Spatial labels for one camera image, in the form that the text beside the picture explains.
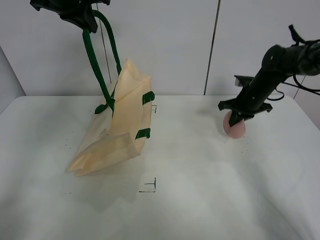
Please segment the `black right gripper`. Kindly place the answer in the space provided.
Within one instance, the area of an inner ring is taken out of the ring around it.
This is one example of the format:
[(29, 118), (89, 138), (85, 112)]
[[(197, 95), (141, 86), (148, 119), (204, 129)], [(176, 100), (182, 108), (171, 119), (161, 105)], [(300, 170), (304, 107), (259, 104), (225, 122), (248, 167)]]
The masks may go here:
[(218, 109), (222, 110), (232, 110), (228, 121), (230, 127), (246, 120), (245, 115), (254, 116), (255, 114), (262, 112), (270, 112), (273, 107), (269, 103), (262, 103), (259, 106), (253, 106), (251, 103), (243, 103), (239, 99), (233, 98), (230, 100), (220, 101), (218, 104)]

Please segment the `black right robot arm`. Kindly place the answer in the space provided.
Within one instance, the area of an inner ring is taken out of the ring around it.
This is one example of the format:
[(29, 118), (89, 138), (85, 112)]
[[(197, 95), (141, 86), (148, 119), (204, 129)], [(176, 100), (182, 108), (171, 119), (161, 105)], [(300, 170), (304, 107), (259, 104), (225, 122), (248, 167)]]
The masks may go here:
[(264, 55), (261, 68), (254, 76), (235, 75), (235, 83), (242, 87), (236, 98), (221, 101), (219, 110), (231, 110), (228, 121), (233, 125), (252, 119), (261, 112), (273, 108), (265, 100), (279, 84), (290, 77), (316, 76), (320, 74), (320, 43), (307, 41), (290, 47), (272, 46)]

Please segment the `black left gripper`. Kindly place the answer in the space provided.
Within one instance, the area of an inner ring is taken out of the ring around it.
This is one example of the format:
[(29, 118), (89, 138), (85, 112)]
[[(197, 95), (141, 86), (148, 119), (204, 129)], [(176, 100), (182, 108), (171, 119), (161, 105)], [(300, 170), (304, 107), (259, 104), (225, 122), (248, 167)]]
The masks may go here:
[(110, 0), (31, 0), (30, 5), (37, 11), (46, 9), (55, 12), (66, 22), (72, 23), (82, 30), (96, 33), (98, 29), (92, 4), (110, 4)]

